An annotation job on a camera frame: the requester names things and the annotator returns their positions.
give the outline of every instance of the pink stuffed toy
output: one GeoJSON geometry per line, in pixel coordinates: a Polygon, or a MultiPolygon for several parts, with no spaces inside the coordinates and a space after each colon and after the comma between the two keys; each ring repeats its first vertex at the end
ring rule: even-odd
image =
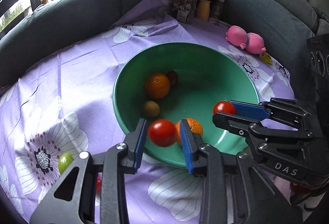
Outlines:
{"type": "Polygon", "coordinates": [[[246,49],[251,54],[261,54],[266,51],[264,40],[255,33],[248,33],[239,26],[231,26],[226,32],[226,40],[232,45],[246,49]]]}

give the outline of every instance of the green tomato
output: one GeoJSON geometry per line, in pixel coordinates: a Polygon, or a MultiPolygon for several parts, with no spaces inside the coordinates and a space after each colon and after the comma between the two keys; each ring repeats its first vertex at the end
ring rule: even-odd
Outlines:
{"type": "Polygon", "coordinates": [[[69,153],[63,154],[58,160],[58,170],[63,174],[65,169],[73,162],[73,157],[69,153]]]}

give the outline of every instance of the floral tablecloth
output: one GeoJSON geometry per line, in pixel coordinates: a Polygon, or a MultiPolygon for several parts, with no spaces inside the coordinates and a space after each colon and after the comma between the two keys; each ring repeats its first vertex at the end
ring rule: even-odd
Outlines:
{"type": "MultiPolygon", "coordinates": [[[[142,1],[109,31],[56,52],[3,91],[1,186],[27,221],[59,177],[60,155],[101,153],[124,139],[113,111],[113,85],[125,62],[146,47],[165,42],[211,47],[246,71],[261,101],[294,99],[289,73],[276,60],[264,64],[232,46],[225,39],[226,28],[198,19],[177,22],[165,13],[170,4],[142,1]]],[[[272,121],[265,124],[281,128],[272,121]]],[[[138,173],[125,181],[131,224],[198,223],[202,178],[144,155],[138,173]]],[[[99,197],[95,205],[98,220],[99,197]]],[[[228,210],[232,222],[230,203],[228,210]]]]}

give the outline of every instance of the tree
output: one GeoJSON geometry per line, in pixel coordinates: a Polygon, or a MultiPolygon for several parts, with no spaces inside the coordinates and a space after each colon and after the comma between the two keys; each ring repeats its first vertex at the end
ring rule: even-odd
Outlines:
{"type": "Polygon", "coordinates": [[[23,11],[24,9],[21,3],[19,3],[14,10],[6,11],[6,13],[0,18],[0,32],[23,11]]]}

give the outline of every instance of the purple blanket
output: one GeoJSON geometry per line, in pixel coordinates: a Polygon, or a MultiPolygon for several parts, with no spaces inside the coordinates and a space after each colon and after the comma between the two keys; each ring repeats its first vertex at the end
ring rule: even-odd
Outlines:
{"type": "MultiPolygon", "coordinates": [[[[194,19],[181,24],[165,14],[171,0],[143,0],[109,31],[71,45],[35,64],[0,98],[1,186],[29,221],[59,177],[58,159],[80,151],[106,151],[121,142],[112,89],[122,66],[142,49],[165,42],[191,42],[221,51],[254,82],[261,101],[294,99],[289,73],[274,60],[230,45],[225,28],[194,19]]],[[[272,121],[268,127],[280,128],[272,121]]],[[[203,179],[146,155],[135,176],[126,176],[131,224],[197,224],[203,179]]],[[[228,203],[228,221],[232,222],[228,203]]],[[[96,197],[96,220],[99,197],[96,197]]]]}

